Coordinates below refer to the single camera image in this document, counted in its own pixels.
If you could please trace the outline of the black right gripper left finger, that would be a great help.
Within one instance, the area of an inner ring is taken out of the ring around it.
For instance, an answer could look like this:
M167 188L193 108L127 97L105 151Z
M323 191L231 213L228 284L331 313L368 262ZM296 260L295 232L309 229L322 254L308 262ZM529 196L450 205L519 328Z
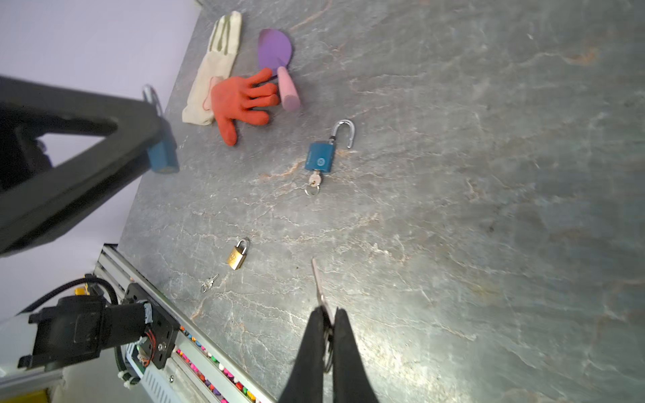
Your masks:
M280 403L323 401L328 333L328 315L322 307L317 307L307 322L292 372L278 400Z

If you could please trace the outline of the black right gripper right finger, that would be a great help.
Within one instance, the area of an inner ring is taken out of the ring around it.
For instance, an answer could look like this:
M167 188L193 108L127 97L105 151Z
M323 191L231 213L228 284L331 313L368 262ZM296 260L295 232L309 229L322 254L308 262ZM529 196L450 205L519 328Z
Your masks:
M367 377L346 310L334 322L334 402L378 402Z

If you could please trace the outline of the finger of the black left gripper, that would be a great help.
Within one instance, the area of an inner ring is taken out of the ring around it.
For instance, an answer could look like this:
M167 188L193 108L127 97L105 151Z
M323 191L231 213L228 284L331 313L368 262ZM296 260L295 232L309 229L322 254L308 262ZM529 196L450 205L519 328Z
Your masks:
M99 141L56 166L46 134ZM60 238L147 171L169 171L169 124L151 85L136 101L2 77L2 255Z

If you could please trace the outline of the small silver key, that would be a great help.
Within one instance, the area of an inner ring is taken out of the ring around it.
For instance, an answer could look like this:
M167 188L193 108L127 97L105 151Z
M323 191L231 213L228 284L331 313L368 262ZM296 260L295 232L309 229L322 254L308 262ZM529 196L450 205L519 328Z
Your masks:
M312 258L312 273L317 289L318 305L322 309L322 316L324 317L324 339L327 349L324 354L324 373L327 374L331 371L334 363L334 314L331 312L324 295L321 275L314 258Z

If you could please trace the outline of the blue padlock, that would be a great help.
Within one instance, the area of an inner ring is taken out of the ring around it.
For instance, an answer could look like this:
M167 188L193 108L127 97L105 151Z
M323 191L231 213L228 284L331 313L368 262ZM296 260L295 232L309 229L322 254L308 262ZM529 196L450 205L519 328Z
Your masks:
M332 171L336 143L339 130L342 126L347 126L349 128L349 138L346 148L351 149L354 146L356 132L354 122L349 119L339 120L334 124L332 133L326 142L313 142L310 144L307 152L307 159L305 161L305 169L307 171L317 171L323 174L328 174Z

